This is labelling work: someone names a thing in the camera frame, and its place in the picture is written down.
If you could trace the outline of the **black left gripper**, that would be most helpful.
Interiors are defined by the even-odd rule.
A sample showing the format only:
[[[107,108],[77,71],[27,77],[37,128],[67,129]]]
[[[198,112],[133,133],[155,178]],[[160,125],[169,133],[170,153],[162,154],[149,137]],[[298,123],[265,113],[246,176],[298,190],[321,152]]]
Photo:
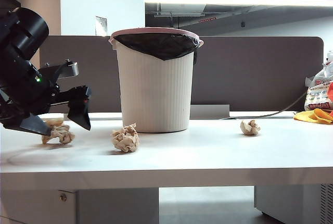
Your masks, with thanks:
[[[38,116],[47,113],[59,93],[56,81],[67,60],[58,66],[47,66],[40,73],[29,61],[23,59],[1,60],[1,123],[4,128],[50,136],[50,127]],[[86,130],[91,129],[88,105],[91,89],[86,85],[69,91],[68,118]]]

